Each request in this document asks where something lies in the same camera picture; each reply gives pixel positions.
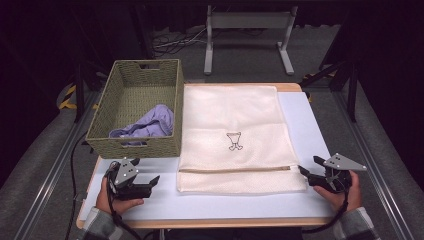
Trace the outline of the white table mat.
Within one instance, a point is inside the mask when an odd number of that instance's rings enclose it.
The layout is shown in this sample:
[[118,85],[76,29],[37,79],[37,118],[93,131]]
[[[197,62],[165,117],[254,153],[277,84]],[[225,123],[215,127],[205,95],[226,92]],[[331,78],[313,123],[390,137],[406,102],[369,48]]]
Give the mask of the white table mat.
[[[321,174],[314,156],[330,154],[313,111],[302,92],[279,95],[293,147],[300,165]],[[309,188],[302,192],[253,196],[219,196],[181,193],[176,187],[177,158],[143,159],[136,180],[159,178],[151,197],[123,214],[135,228],[196,228],[211,226],[310,226],[330,220],[330,205]]]

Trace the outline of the person's left hand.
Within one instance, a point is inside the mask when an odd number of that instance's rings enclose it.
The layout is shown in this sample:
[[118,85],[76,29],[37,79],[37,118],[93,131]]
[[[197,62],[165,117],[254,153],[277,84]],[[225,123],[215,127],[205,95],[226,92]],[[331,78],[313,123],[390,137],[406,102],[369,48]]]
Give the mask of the person's left hand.
[[95,204],[97,209],[108,214],[111,214],[112,211],[115,211],[118,215],[122,215],[127,210],[144,204],[143,199],[113,200],[112,196],[108,193],[108,186],[108,180],[103,178],[101,182],[101,189]]

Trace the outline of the metal floor rail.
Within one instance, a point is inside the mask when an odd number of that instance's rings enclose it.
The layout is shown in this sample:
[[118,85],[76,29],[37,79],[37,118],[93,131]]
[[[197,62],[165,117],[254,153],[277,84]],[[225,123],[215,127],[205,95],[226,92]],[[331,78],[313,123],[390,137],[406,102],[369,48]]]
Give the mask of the metal floor rail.
[[366,144],[364,136],[357,124],[351,120],[350,115],[347,113],[347,102],[344,100],[340,92],[333,92],[332,96],[338,108],[342,111],[343,118],[360,149],[365,165],[368,168],[368,175],[370,176],[380,202],[382,203],[383,208],[385,209],[385,212],[394,228],[397,238],[399,240],[415,240],[399,209],[399,206],[393,197],[392,191],[389,189],[370,149],[368,148],[368,145]]
[[85,111],[79,117],[79,120],[74,123],[66,137],[64,145],[60,149],[55,161],[51,164],[47,176],[44,178],[41,187],[39,188],[35,199],[32,202],[24,220],[22,221],[13,240],[28,240],[33,232],[46,204],[48,203],[57,182],[65,168],[67,161],[72,155],[72,149],[81,141],[84,125],[90,117],[90,110],[93,104],[98,100],[99,92],[89,92],[84,104]]

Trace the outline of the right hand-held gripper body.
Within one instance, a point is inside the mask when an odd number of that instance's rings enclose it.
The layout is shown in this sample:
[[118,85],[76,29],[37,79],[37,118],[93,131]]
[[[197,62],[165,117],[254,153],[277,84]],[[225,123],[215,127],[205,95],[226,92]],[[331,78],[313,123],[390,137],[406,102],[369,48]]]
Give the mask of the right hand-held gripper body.
[[366,171],[365,165],[359,164],[341,154],[334,154],[325,159],[324,175],[311,174],[310,186],[320,186],[327,191],[337,194],[348,190],[352,186],[350,171]]

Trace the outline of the grey metal stand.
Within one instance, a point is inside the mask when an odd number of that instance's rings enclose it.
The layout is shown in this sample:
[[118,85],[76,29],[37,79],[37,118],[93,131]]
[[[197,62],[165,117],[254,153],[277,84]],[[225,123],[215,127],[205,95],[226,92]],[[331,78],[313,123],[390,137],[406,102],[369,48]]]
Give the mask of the grey metal stand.
[[287,47],[291,36],[298,7],[282,12],[215,12],[212,6],[207,8],[207,43],[204,60],[204,74],[210,75],[213,67],[213,30],[214,29],[283,29],[281,41],[276,43],[280,58],[287,75],[294,74]]

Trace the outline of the person's right hand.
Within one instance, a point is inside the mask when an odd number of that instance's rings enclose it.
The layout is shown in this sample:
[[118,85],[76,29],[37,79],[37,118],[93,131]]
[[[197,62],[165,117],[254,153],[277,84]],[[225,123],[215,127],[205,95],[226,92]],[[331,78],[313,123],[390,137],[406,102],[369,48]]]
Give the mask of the person's right hand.
[[[350,171],[350,176],[352,179],[352,186],[349,188],[348,200],[347,200],[347,208],[346,211],[352,211],[362,206],[362,194],[360,189],[360,181],[358,175]],[[313,190],[318,193],[321,197],[327,200],[334,211],[338,211],[342,206],[345,200],[344,194],[334,194],[323,187],[314,186]]]

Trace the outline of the yellow black striped tape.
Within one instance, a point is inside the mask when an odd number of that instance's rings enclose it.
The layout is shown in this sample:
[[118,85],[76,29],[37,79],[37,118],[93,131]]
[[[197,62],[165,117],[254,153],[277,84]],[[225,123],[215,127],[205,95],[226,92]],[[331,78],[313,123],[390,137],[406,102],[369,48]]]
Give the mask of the yellow black striped tape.
[[77,110],[79,106],[82,106],[84,109],[95,107],[98,91],[91,91],[89,88],[85,88],[82,93],[83,100],[81,103],[78,103],[77,101],[77,93],[78,90],[75,84],[70,84],[65,87],[58,97],[58,108],[60,110]]

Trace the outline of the green woven basket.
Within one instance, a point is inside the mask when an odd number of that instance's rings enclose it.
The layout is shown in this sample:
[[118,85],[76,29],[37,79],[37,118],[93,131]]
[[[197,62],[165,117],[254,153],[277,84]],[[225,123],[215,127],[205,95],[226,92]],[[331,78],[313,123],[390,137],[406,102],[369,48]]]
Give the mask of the green woven basket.
[[[178,59],[114,62],[86,135],[104,159],[177,157],[181,152],[184,75]],[[174,114],[163,137],[117,137],[109,133],[135,123],[163,104]]]

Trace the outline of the black stand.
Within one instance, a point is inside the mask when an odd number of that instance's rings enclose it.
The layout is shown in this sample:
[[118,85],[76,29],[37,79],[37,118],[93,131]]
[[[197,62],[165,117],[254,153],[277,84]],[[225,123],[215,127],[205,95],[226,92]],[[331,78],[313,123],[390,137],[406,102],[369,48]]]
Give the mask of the black stand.
[[299,85],[306,87],[330,73],[334,73],[334,77],[329,83],[331,91],[341,91],[346,83],[348,83],[348,96],[347,96],[347,113],[352,122],[356,121],[355,107],[356,107],[356,94],[358,84],[358,70],[354,62],[342,61],[332,64],[316,74],[303,79]]
[[76,117],[74,122],[78,123],[85,112],[85,87],[90,91],[98,91],[101,88],[101,80],[96,75],[99,70],[98,66],[91,61],[80,62],[75,67],[75,80],[76,86]]

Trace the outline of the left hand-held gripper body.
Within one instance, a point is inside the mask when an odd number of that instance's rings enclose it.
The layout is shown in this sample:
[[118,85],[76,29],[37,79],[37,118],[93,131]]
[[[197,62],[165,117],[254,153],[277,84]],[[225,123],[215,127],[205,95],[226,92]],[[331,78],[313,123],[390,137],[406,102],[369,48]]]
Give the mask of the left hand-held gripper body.
[[114,199],[131,200],[149,198],[152,188],[147,184],[135,184],[138,169],[133,166],[130,159],[124,158],[121,162],[111,163],[106,172],[108,189]]

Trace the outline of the purple cloth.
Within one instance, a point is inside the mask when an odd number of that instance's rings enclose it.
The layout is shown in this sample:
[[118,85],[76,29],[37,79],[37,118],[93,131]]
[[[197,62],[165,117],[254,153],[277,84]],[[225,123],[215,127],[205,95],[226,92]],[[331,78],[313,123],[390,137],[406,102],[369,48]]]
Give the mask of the purple cloth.
[[164,104],[158,104],[144,114],[135,123],[124,128],[114,129],[109,133],[110,138],[137,138],[137,141],[126,141],[123,146],[142,146],[146,141],[143,137],[171,136],[174,129],[174,113]]

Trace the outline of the white mesh laundry bag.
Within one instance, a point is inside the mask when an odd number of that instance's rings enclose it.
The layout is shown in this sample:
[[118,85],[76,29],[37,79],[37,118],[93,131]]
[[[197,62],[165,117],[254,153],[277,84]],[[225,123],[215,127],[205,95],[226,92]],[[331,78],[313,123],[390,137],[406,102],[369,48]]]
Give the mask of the white mesh laundry bag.
[[306,189],[273,86],[187,86],[181,192],[274,194]]

